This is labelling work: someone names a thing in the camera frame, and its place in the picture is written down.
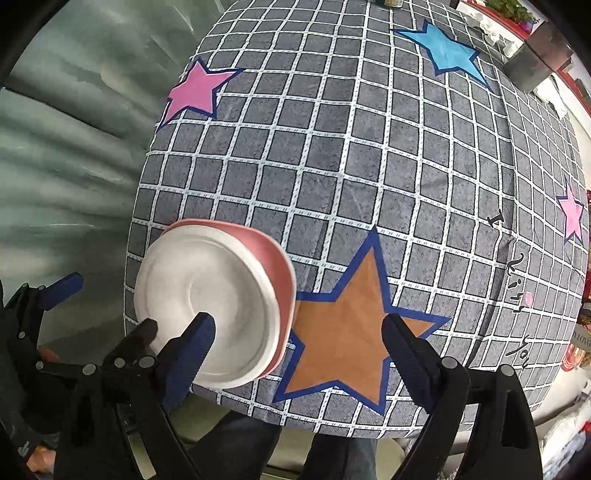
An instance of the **dark pants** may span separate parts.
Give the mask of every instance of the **dark pants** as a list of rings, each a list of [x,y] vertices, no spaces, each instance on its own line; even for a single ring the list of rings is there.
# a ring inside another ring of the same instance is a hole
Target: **dark pants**
[[[281,427],[231,411],[189,449],[204,480],[259,480]],[[376,480],[377,440],[317,433],[299,480]]]

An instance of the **pink bowl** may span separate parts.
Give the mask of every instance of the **pink bowl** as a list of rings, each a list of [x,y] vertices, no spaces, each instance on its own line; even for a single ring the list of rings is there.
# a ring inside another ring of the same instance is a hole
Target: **pink bowl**
[[[296,272],[287,254],[281,246],[265,233],[244,225],[235,223],[221,222],[219,220],[205,220],[197,218],[187,218],[179,220],[170,225],[164,233],[185,225],[204,225],[211,228],[217,228],[223,232],[232,235],[241,241],[261,263],[265,273],[269,277],[275,297],[279,305],[280,332],[277,350],[271,360],[271,363],[259,378],[264,377],[277,368],[287,347],[291,324],[294,317],[294,308],[296,304]]]

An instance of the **green curtain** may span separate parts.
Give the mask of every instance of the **green curtain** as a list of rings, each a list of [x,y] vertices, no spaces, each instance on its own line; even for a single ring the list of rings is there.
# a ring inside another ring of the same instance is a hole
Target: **green curtain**
[[[122,317],[129,221],[154,125],[231,3],[70,0],[0,91],[4,300],[23,282],[72,271],[86,281],[46,315],[40,343]]]

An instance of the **gray checkered tablecloth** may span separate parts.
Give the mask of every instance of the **gray checkered tablecloth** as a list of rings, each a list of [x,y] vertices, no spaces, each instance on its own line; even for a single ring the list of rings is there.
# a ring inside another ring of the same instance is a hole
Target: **gray checkered tablecloth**
[[[476,65],[488,90],[463,72],[436,76],[425,50],[392,32],[419,30],[425,18],[482,51]],[[401,10],[365,0],[241,0],[180,79],[198,58],[211,70],[244,71],[217,94],[217,118],[185,110],[154,136],[129,233],[127,328],[138,321],[144,253],[178,219],[266,232],[308,292],[330,291],[375,226],[392,305],[448,317],[428,337],[434,348],[472,367],[513,364],[538,407],[569,343],[586,269],[587,209],[583,242],[565,242],[556,198],[570,186],[586,205],[568,118],[516,91],[497,48],[456,11],[424,0]],[[499,211],[504,221],[491,226]],[[532,306],[515,313],[516,292],[530,292]],[[337,387],[274,403],[294,348],[264,379],[227,391],[195,385],[194,393],[315,432],[421,429],[426,414],[393,365],[384,415]],[[461,429],[475,413],[466,409]]]

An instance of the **green plant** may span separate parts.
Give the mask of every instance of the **green plant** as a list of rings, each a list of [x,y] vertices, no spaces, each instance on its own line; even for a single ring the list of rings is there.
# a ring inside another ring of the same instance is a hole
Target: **green plant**
[[[486,6],[495,10],[500,16],[508,18],[517,24],[520,22],[537,22],[537,19],[518,0],[486,0]]]

